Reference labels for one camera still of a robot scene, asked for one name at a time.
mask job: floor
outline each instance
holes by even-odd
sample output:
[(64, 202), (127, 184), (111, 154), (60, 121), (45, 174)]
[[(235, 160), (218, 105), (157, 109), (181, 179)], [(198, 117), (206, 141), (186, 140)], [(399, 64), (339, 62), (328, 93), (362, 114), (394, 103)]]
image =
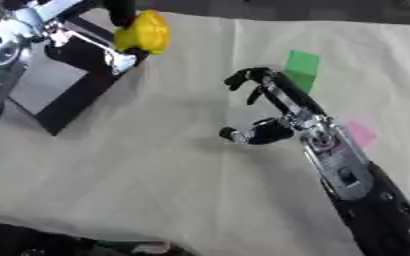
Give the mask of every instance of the floor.
[(254, 20), (410, 24), (410, 0), (136, 0), (140, 9)]

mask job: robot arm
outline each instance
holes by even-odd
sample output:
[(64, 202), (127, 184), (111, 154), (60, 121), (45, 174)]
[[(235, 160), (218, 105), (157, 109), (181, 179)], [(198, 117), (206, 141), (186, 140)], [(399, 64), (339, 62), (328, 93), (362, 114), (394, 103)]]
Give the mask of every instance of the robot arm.
[[(32, 58), (32, 45), (36, 42), (48, 41), (50, 43), (48, 46), (51, 46), (50, 48), (56, 52), (63, 52), (57, 49), (69, 48), (64, 47), (68, 44), (80, 45), (82, 49), (95, 48), (93, 59), (94, 62), (99, 63), (93, 66), (105, 67), (109, 70), (107, 72), (113, 75), (124, 73), (137, 65), (147, 54), (152, 53), (151, 48), (148, 48), (147, 51), (138, 51), (137, 48), (140, 45), (135, 45), (125, 38), (133, 38), (132, 33), (135, 33), (132, 30), (133, 27), (130, 26), (135, 21), (133, 0), (104, 0), (102, 3), (108, 9), (112, 22), (124, 31), (119, 36), (115, 36), (115, 41), (117, 39), (123, 41), (124, 43), (121, 43), (120, 46), (124, 47), (124, 50), (127, 49), (127, 46), (133, 47), (131, 51), (116, 50), (116, 44), (92, 40), (92, 38), (72, 31), (63, 25), (67, 18), (96, 7), (97, 4), (96, 0), (44, 0), (28, 2), (16, 10), (1, 9), (0, 6), (0, 114), (5, 100), (27, 70)], [(168, 31), (163, 18), (157, 18), (156, 20), (161, 21), (161, 25), (156, 25), (165, 26), (165, 30)], [(140, 24), (144, 22), (144, 18), (139, 19)], [(158, 27), (157, 29), (154, 32), (155, 36), (158, 36), (157, 33), (160, 30)], [(169, 37), (165, 36), (164, 39), (166, 44), (163, 47), (167, 46)]]
[(264, 95), (281, 117), (256, 122), (248, 131), (226, 127), (221, 137), (267, 144), (298, 133), (304, 154), (354, 240), (367, 256), (410, 256), (410, 202), (385, 172), (363, 153), (349, 132), (280, 72), (245, 69), (228, 78), (229, 89), (258, 83), (247, 103)]

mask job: white fabric surface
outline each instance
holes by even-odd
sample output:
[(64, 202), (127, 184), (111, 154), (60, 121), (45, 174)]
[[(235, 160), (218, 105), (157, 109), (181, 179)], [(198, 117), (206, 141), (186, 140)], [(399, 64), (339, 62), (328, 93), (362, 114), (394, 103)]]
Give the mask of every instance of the white fabric surface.
[[(89, 15), (99, 24), (107, 18)], [(13, 107), (0, 122), (0, 221), (93, 238), (134, 234), (203, 255), (359, 256), (298, 141), (229, 145), (221, 127), (275, 113), (221, 81), (322, 57), (312, 91), (378, 139), (368, 155), (410, 199), (410, 26), (166, 14), (172, 46), (130, 72), (60, 136)]]

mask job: pink block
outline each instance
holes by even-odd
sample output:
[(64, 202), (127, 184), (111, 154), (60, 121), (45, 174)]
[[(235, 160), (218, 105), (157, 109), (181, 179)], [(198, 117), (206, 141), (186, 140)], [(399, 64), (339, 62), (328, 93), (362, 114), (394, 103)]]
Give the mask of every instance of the pink block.
[(345, 124), (345, 127), (361, 148), (367, 148), (376, 139), (376, 134), (359, 121), (350, 120)]

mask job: metal robot hand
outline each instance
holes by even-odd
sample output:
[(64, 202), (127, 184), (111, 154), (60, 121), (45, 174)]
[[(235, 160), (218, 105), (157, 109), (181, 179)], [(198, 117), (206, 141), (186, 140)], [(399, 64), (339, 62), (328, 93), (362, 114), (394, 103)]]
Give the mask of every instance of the metal robot hand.
[(36, 42), (47, 40), (55, 47), (62, 47), (75, 39), (99, 47), (104, 53), (103, 61), (114, 75), (134, 66), (135, 55), (120, 53), (113, 45), (91, 40), (64, 27), (64, 15), (88, 1), (51, 0), (44, 4), (32, 1), (14, 11), (0, 8), (0, 113), (4, 101), (29, 66), (32, 45)]
[(226, 127), (221, 137), (267, 144), (299, 134), (304, 154), (319, 171), (323, 188), (353, 239), (367, 256), (410, 256), (410, 202), (363, 153), (349, 132), (281, 72), (251, 68), (225, 80), (231, 91), (253, 80), (249, 105), (264, 95), (282, 113), (249, 131)]

